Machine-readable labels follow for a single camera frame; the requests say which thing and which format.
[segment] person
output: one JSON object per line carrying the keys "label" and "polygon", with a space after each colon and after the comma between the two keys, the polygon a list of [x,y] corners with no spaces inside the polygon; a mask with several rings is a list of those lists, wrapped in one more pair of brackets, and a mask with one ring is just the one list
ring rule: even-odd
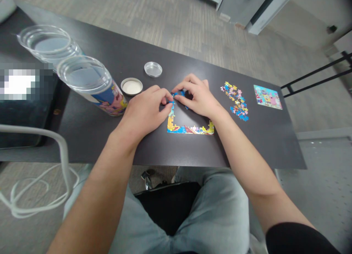
{"label": "person", "polygon": [[[231,169],[180,167],[175,179],[202,188],[187,219],[171,237],[133,196],[128,179],[138,143],[168,117],[173,101],[154,85],[135,96],[109,135],[94,167],[85,171],[66,203],[64,221],[48,253],[247,253],[248,199],[266,237],[268,253],[338,253],[306,219],[275,175],[209,90],[207,80],[188,75],[171,92],[214,123]],[[165,105],[160,111],[160,103]]]}

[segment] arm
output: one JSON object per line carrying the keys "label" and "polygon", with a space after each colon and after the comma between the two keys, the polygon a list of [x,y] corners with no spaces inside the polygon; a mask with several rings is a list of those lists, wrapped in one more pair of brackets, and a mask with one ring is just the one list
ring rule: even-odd
{"label": "arm", "polygon": [[142,138],[168,116],[166,89],[152,86],[135,96],[118,127],[110,134],[76,202],[48,253],[108,253],[124,204],[133,157]]}
{"label": "arm", "polygon": [[180,95],[175,98],[214,123],[231,169],[253,204],[264,233],[282,222],[313,227],[283,191],[269,165],[230,114],[211,94],[207,80],[201,81],[190,74],[172,92],[184,88],[190,91],[193,100]]}

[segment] black table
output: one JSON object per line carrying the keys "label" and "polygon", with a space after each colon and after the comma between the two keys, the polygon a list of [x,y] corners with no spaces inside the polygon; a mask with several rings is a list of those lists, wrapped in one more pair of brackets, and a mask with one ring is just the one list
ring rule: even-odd
{"label": "black table", "polygon": [[[135,77],[142,81],[144,88],[157,84],[171,90],[184,76],[193,72],[202,79],[208,79],[214,96],[231,112],[230,106],[233,103],[220,90],[228,81],[242,90],[249,109],[249,120],[244,122],[235,114],[231,115],[271,168],[306,168],[279,86],[25,3],[18,5],[17,11],[0,25],[0,62],[37,62],[18,44],[15,34],[33,24],[50,24],[66,30],[86,55],[101,61],[118,85],[127,77]],[[163,73],[160,77],[152,78],[145,74],[143,67],[148,61],[155,61],[162,66]],[[283,110],[258,105],[254,84],[277,91]],[[58,132],[66,139],[70,162],[94,163],[109,133],[121,118],[106,115],[86,99],[70,91],[65,84],[61,88],[56,108],[62,112],[53,117],[50,130]],[[197,116],[191,110],[185,110],[182,106],[177,108],[179,116],[175,110],[176,119],[195,122],[203,120],[205,126],[208,124],[205,118]],[[229,166],[216,133],[213,136],[171,134],[166,129],[167,121],[142,140],[134,164]],[[54,140],[48,139],[40,147],[0,150],[0,161],[59,162],[59,149]]]}

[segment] chair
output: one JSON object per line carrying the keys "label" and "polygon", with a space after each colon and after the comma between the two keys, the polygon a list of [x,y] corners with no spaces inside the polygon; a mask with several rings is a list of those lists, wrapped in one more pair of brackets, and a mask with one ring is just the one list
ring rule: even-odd
{"label": "chair", "polygon": [[150,218],[167,235],[173,236],[188,217],[200,185],[178,182],[135,194]]}

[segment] light blue jeans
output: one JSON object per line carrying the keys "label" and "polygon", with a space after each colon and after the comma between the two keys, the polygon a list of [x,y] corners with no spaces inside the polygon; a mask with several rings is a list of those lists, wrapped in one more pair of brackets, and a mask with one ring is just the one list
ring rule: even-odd
{"label": "light blue jeans", "polygon": [[[91,170],[81,172],[81,182],[66,202],[64,218]],[[249,248],[248,197],[228,168],[180,167],[175,181],[197,181],[201,189],[188,218],[174,236],[156,225],[127,187],[120,222],[109,253],[245,254]]]}

